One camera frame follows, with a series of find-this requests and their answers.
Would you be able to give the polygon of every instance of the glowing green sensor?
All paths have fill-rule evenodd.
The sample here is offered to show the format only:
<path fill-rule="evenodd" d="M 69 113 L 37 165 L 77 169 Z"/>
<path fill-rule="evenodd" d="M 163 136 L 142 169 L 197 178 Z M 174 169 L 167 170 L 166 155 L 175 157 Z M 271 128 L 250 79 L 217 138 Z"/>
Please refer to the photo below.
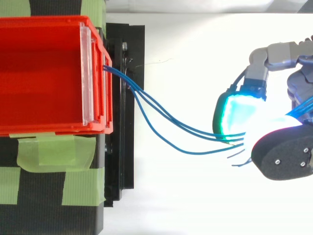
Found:
<path fill-rule="evenodd" d="M 249 120 L 256 115 L 265 101 L 241 92 L 223 93 L 216 105 L 213 132 L 234 135 L 246 132 Z"/>

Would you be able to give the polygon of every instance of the thin wire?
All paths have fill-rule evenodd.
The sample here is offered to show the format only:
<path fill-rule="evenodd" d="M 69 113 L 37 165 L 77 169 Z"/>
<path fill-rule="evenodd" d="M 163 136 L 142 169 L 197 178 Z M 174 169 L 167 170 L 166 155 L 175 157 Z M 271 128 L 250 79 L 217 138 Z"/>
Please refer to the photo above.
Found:
<path fill-rule="evenodd" d="M 245 163 L 243 163 L 243 164 L 239 164 L 239 165 L 231 165 L 231 166 L 242 167 L 242 166 L 244 166 L 244 165 L 249 164 L 250 162 L 252 162 L 252 159 L 251 159 L 251 158 L 249 158 L 249 159 L 248 159 L 248 161 L 246 161 L 246 162 L 245 162 Z"/>
<path fill-rule="evenodd" d="M 245 149 L 243 149 L 243 150 L 241 150 L 240 152 L 235 153 L 234 155 L 231 155 L 231 156 L 229 156 L 229 157 L 227 157 L 227 158 L 229 159 L 229 158 L 236 157 L 237 155 L 239 155 L 239 154 L 243 153 L 244 151 L 245 151 Z"/>
<path fill-rule="evenodd" d="M 132 86 L 131 84 L 129 84 L 129 79 L 126 79 L 126 77 L 123 76 L 123 79 L 125 79 L 124 81 L 127 83 L 127 85 Z M 176 125 L 177 127 L 179 127 L 180 129 L 184 130 L 185 132 L 194 135 L 196 137 L 199 137 L 201 139 L 204 140 L 208 140 L 208 141 L 214 141 L 214 142 L 224 142 L 224 143 L 229 143 L 229 142 L 237 142 L 237 141 L 243 141 L 244 138 L 240 138 L 240 139 L 231 139 L 231 140 L 223 140 L 223 139 L 214 139 L 214 138 L 209 138 L 209 137 L 205 137 L 202 135 L 199 135 L 195 132 L 192 132 L 190 130 L 188 130 L 187 128 L 177 124 L 176 122 L 174 122 L 172 119 L 170 119 L 168 116 L 166 116 L 162 111 L 160 111 L 160 109 L 158 109 L 154 104 L 152 104 L 140 91 L 138 91 L 138 89 L 134 89 L 140 96 L 141 98 L 146 101 L 153 109 L 155 109 L 159 114 L 161 114 L 164 118 L 166 118 L 168 121 L 170 121 L 171 123 L 173 123 L 174 125 Z"/>
<path fill-rule="evenodd" d="M 293 115 L 294 118 L 299 118 L 302 115 L 312 111 L 313 103 L 309 104 L 307 107 L 300 109 L 296 114 Z"/>
<path fill-rule="evenodd" d="M 234 149 L 234 148 L 238 148 L 238 147 L 241 147 L 243 146 L 244 144 L 241 143 L 241 144 L 238 144 L 238 145 L 234 145 L 232 147 L 228 147 L 228 148 L 222 148 L 222 149 L 217 149 L 217 150 L 212 150 L 212 151 L 207 151 L 207 152 L 189 152 L 189 151 L 185 151 L 185 150 L 182 150 L 181 148 L 178 148 L 176 145 L 172 144 L 171 142 L 169 142 L 165 137 L 163 137 L 158 131 L 156 131 L 156 129 L 152 126 L 152 124 L 150 123 L 145 111 L 143 110 L 143 107 L 139 101 L 139 98 L 138 96 L 136 95 L 136 92 L 135 90 L 132 88 L 132 86 L 130 86 L 130 89 L 132 91 L 132 93 L 134 94 L 134 97 L 138 103 L 138 106 L 147 122 L 147 124 L 149 125 L 149 127 L 151 128 L 151 130 L 161 139 L 163 140 L 164 142 L 166 142 L 168 145 L 170 145 L 171 147 L 173 147 L 174 149 L 178 150 L 179 152 L 182 152 L 182 153 L 185 153 L 185 154 L 190 154 L 190 155 L 207 155 L 207 154 L 214 154 L 214 153 L 219 153 L 219 152 L 224 152 L 224 151 L 227 151 L 227 150 L 231 150 L 231 149 Z"/>
<path fill-rule="evenodd" d="M 240 80 L 245 76 L 246 70 L 242 71 L 242 73 L 236 78 L 234 83 L 232 84 L 233 86 L 237 86 Z"/>
<path fill-rule="evenodd" d="M 295 109 L 291 110 L 289 113 L 287 113 L 286 115 L 288 116 L 294 116 L 297 115 L 297 113 L 299 113 L 302 109 L 306 108 L 306 105 L 308 103 L 311 103 L 313 101 L 313 96 L 309 99 L 307 99 L 306 101 L 304 101 L 302 104 L 300 104 L 299 106 L 297 106 Z"/>
<path fill-rule="evenodd" d="M 203 134 L 203 135 L 208 135 L 208 136 L 214 136 L 214 137 L 220 137 L 220 138 L 224 138 L 224 137 L 239 137 L 239 136 L 243 136 L 245 135 L 245 133 L 240 133 L 240 134 L 232 134 L 232 135 L 220 135 L 220 134 L 212 134 L 212 133 L 208 133 L 208 132 L 204 132 L 201 130 L 198 130 L 196 128 L 193 128 L 191 126 L 188 126 L 186 124 L 184 124 L 183 122 L 177 120 L 176 118 L 174 118 L 170 113 L 168 113 L 168 111 L 166 111 L 163 106 L 161 106 L 155 99 L 153 99 L 150 95 L 148 95 L 144 90 L 142 90 L 135 82 L 133 82 L 129 77 L 127 77 L 126 75 L 124 75 L 123 73 L 121 73 L 119 70 L 116 70 L 112 67 L 109 66 L 104 66 L 105 71 L 108 72 L 112 72 L 115 75 L 119 76 L 119 77 L 123 77 L 125 80 L 128 80 L 129 84 L 132 85 L 133 87 L 136 88 L 136 91 L 138 93 L 143 93 L 145 96 L 147 96 L 154 104 L 156 104 L 169 118 L 172 119 L 173 122 L 175 122 L 178 125 L 181 125 L 183 127 L 188 128 L 189 130 L 192 130 L 194 132 Z"/>

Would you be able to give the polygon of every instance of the screw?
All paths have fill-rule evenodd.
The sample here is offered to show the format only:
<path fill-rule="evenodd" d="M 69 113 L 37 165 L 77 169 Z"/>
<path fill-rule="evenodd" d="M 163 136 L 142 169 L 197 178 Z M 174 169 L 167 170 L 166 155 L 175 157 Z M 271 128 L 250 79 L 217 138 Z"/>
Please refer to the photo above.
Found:
<path fill-rule="evenodd" d="M 122 50 L 123 51 L 127 51 L 127 43 L 123 43 L 122 44 Z"/>

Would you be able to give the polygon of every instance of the red plastic bin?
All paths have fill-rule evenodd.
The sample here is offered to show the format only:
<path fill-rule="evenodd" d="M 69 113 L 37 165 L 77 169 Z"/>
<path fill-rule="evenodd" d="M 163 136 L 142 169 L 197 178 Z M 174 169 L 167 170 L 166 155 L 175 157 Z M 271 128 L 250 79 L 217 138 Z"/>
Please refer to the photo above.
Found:
<path fill-rule="evenodd" d="M 0 135 L 109 134 L 112 66 L 85 16 L 0 18 Z"/>

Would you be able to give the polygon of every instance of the white table surface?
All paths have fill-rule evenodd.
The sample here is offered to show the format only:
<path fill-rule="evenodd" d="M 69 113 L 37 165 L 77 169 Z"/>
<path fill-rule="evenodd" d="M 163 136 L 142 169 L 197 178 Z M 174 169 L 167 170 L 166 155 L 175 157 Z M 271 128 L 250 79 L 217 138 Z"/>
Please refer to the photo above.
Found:
<path fill-rule="evenodd" d="M 107 19 L 146 25 L 145 91 L 176 118 L 207 131 L 219 95 L 248 65 L 254 49 L 313 34 L 313 15 L 300 14 L 108 14 Z M 271 72 L 268 78 L 267 102 L 281 113 L 291 108 L 286 79 L 293 71 Z M 144 107 L 155 128 L 183 149 L 227 147 L 190 136 Z M 182 154 L 150 130 L 136 106 L 135 189 L 105 208 L 102 234 L 313 234 L 313 177 L 268 180 L 253 163 L 232 167 L 247 158 L 226 159 L 236 151 Z"/>

